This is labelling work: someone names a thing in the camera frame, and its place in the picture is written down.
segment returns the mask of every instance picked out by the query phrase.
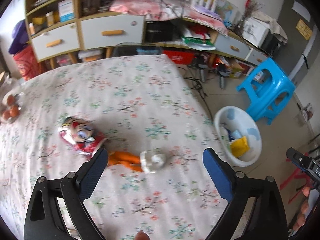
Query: plastic basin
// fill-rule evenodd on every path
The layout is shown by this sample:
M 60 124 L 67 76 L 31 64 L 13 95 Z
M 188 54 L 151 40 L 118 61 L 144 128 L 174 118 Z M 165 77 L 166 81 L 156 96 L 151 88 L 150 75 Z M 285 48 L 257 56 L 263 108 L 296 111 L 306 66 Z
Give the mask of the plastic basin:
M 219 128 L 221 123 L 226 124 L 231 132 L 238 130 L 243 136 L 246 136 L 250 150 L 239 158 L 234 157 L 221 139 Z M 223 107 L 214 116 L 214 126 L 222 147 L 233 165 L 247 167 L 258 160 L 262 150 L 260 132 L 254 120 L 245 111 L 235 106 Z

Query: drawer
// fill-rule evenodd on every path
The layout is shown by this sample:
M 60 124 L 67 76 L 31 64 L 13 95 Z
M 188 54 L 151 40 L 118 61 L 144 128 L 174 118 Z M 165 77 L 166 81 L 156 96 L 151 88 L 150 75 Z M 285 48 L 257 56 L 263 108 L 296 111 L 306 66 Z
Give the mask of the drawer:
M 245 61 L 248 61 L 254 65 L 259 65 L 261 62 L 265 61 L 267 58 L 268 57 L 264 53 L 251 48 L 247 57 L 245 58 Z
M 250 51 L 249 47 L 246 44 L 234 38 L 225 37 L 222 34 L 218 35 L 214 45 L 217 51 L 230 54 L 234 57 L 242 59 L 244 59 Z
M 43 33 L 31 41 L 38 61 L 80 48 L 76 23 Z
M 144 16 L 116 15 L 81 21 L 85 49 L 141 42 Z

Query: chair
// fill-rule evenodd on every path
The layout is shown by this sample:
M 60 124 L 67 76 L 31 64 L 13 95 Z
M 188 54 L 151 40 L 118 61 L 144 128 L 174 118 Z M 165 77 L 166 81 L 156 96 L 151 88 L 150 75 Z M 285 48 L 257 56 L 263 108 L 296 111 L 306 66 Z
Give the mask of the chair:
M 296 189 L 295 195 L 292 198 L 289 199 L 288 204 L 290 204 L 303 191 L 304 187 L 306 187 L 306 186 L 311 187 L 312 184 L 313 184 L 313 181 L 311 180 L 311 178 L 306 173 L 304 173 L 299 168 L 296 168 L 294 170 L 294 172 L 284 182 L 282 182 L 280 184 L 279 190 L 284 189 L 294 179 L 305 179 L 306 183 L 302 187 L 299 187 L 299 188 Z
M 263 83 L 254 80 L 259 72 L 265 70 L 269 71 L 270 76 Z M 236 89 L 238 92 L 241 89 L 246 90 L 251 101 L 246 112 L 252 119 L 257 121 L 266 117 L 270 125 L 290 101 L 295 86 L 282 69 L 271 58 L 268 58 L 257 66 Z M 285 96 L 279 102 L 278 98 L 283 94 Z
M 119 43 L 113 50 L 113 57 L 134 56 L 134 55 L 161 55 L 162 48 L 155 44 L 143 43 Z

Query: egg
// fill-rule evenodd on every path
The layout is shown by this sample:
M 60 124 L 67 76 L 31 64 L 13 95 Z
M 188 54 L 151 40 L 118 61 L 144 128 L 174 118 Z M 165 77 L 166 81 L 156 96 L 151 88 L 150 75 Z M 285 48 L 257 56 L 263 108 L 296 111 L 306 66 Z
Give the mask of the egg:
M 17 105 L 13 105 L 11 108 L 10 108 L 10 116 L 11 117 L 16 117 L 19 115 L 19 109 L 18 109 L 18 106 Z
M 2 118 L 7 121 L 9 118 L 10 118 L 10 111 L 9 110 L 5 110 L 3 113 L 2 113 Z
M 15 98 L 13 95 L 9 95 L 8 98 L 7 98 L 7 105 L 8 106 L 12 106 L 15 102 Z

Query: finger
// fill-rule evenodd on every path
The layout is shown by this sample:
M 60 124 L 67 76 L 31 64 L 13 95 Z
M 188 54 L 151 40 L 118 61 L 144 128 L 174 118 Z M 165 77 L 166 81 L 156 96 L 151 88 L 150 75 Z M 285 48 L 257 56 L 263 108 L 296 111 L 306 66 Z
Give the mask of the finger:
M 297 222 L 295 222 L 295 223 L 293 224 L 293 227 L 292 227 L 293 231 L 297 231 L 297 230 L 299 230 L 299 228 L 300 228 L 300 226 L 298 225 Z
M 144 233 L 143 230 L 140 230 L 136 234 L 134 240 L 150 240 L 150 237 L 146 233 Z
M 305 222 L 306 222 L 306 218 L 304 217 L 304 214 L 299 213 L 297 216 L 297 224 L 302 227 Z
M 309 207 L 309 203 L 308 203 L 308 200 L 306 199 L 301 205 L 301 208 L 300 208 L 301 213 L 305 214 L 308 210 L 308 207 Z
M 309 196 L 309 192 L 310 192 L 310 189 L 311 189 L 311 187 L 304 187 L 303 189 L 302 189 L 302 192 L 303 192 L 303 194 L 306 196 L 306 197 L 308 197 Z

